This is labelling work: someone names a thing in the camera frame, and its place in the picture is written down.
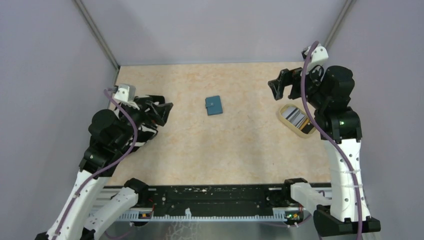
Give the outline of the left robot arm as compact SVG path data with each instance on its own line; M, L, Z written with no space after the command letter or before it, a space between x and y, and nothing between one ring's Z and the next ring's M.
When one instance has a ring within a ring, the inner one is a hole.
M88 128L89 146L79 164L73 189L52 227L38 240L98 240L125 211L149 203L148 185L131 178L96 213L91 210L117 165L153 139L173 108L161 95L135 97L135 106L111 100L114 109L94 114Z

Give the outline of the blue card holder wallet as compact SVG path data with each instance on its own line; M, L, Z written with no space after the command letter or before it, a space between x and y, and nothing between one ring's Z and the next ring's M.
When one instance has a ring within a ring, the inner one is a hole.
M221 97L219 95L205 98L205 108L208 116L220 115L223 113Z

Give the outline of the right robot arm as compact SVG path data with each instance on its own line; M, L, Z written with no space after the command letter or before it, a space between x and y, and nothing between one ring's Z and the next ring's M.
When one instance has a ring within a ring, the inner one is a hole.
M283 69L276 79L268 81L275 100L283 97L285 87L291 86L289 98L300 98L304 107L286 118L297 129L315 128L328 154L331 199L312 189L306 182L292 183L282 191L287 206L297 203L306 208L322 237L364 233L381 230L381 222L372 217L366 204L360 166L362 127L359 115L349 106L354 89L353 72L334 65L323 69L315 66L308 74L302 68Z

